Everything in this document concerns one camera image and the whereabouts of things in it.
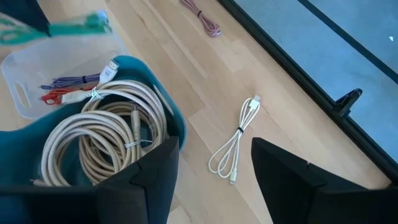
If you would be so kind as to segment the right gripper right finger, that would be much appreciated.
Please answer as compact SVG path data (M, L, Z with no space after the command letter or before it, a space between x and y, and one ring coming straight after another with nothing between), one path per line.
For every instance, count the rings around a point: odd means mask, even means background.
M314 191L326 181L307 161L262 138L252 139L251 158L273 224L307 224Z

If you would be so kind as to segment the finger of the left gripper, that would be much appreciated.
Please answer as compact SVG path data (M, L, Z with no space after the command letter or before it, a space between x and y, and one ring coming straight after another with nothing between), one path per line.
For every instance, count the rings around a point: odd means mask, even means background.
M0 0L0 12L39 32L49 34L50 22L37 0Z

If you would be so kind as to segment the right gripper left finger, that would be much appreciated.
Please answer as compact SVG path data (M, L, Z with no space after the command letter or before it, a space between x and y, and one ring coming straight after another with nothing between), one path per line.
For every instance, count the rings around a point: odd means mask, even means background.
M178 174L171 137L96 187L99 224L166 224Z

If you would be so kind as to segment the clear plastic bin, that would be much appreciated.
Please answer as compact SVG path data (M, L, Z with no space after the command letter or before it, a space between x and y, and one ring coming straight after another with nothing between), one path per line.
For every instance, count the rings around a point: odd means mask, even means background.
M41 96L60 77L81 77L102 71L110 59L129 55L116 34L64 36L45 39L9 54L0 69L16 110L27 119L37 119L57 109Z

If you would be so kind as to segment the teal plastic bin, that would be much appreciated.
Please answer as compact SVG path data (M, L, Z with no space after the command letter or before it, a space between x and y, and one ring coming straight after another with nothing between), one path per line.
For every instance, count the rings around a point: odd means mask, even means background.
M138 58L120 55L114 58L120 65L116 80L135 80L157 87L172 112L166 111L167 131L179 137L180 150L185 146L187 129L184 117L159 79ZM77 114L84 103L61 107L33 123L14 131L0 131L0 185L27 185L28 179L39 176L39 162L45 140L63 119Z

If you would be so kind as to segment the black clamp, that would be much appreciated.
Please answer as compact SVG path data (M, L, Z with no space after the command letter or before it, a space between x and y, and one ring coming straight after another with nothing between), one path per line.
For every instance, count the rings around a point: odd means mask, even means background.
M351 112L351 107L363 94L362 89L356 88L335 101L333 112L341 119L345 119Z

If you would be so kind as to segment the black table edge frame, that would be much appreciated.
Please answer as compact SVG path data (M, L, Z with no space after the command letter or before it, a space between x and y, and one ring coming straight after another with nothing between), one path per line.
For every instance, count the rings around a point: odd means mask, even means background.
M398 0L217 1L398 186Z

